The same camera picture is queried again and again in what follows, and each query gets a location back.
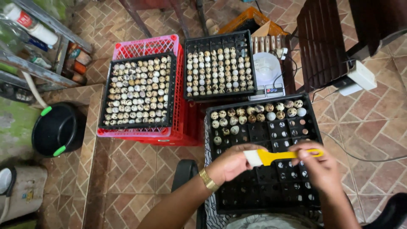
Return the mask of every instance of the metal rack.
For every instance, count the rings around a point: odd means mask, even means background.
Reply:
[[[14,66],[21,71],[27,72],[32,76],[47,81],[46,84],[38,86],[37,89],[40,92],[80,86],[80,84],[61,76],[62,67],[68,50],[68,43],[69,41],[77,43],[84,51],[88,53],[92,52],[92,46],[81,39],[79,36],[74,34],[70,29],[60,23],[57,19],[45,12],[41,7],[37,6],[32,0],[13,0],[13,2],[20,6],[27,13],[37,18],[39,21],[45,23],[58,34],[59,46],[56,56],[60,57],[60,61],[57,62],[54,66],[54,72],[44,69],[13,54],[6,53],[0,50],[0,62],[6,63],[10,66]],[[13,74],[6,73],[4,71],[0,71],[0,81],[29,89],[25,79]]]

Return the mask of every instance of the egg incubator tray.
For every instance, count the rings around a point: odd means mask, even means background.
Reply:
[[[262,145],[272,153],[286,152],[300,140],[322,143],[307,93],[212,107],[206,116],[213,160],[244,143]],[[216,192],[216,203],[219,214],[320,209],[306,168],[302,163],[292,166],[290,159],[255,167],[226,182]]]
[[[173,52],[111,61],[98,127],[172,126],[176,67]]]
[[[255,95],[250,31],[185,40],[184,98],[193,101]]]

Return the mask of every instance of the yellow brush handle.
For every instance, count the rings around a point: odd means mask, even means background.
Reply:
[[[320,149],[307,150],[308,152],[318,152],[318,154],[313,154],[313,157],[322,156],[324,152]],[[257,150],[260,160],[263,165],[271,165],[272,161],[278,159],[292,159],[297,158],[297,152],[282,152],[282,153],[270,153],[265,150]]]

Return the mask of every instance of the white container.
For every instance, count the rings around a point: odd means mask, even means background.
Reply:
[[[0,223],[38,210],[47,176],[47,170],[38,166],[15,166],[0,171],[0,188],[8,185],[0,198]]]
[[[31,18],[26,12],[21,10],[14,3],[10,3],[4,7],[5,15],[12,21],[17,22],[22,28],[26,29],[29,34],[38,38],[45,44],[53,46],[58,41],[58,36],[49,31],[37,20]]]

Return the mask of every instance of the cardboard piece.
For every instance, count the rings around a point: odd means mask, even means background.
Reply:
[[[270,21],[266,22],[262,27],[256,30],[251,37],[264,37],[269,34]]]

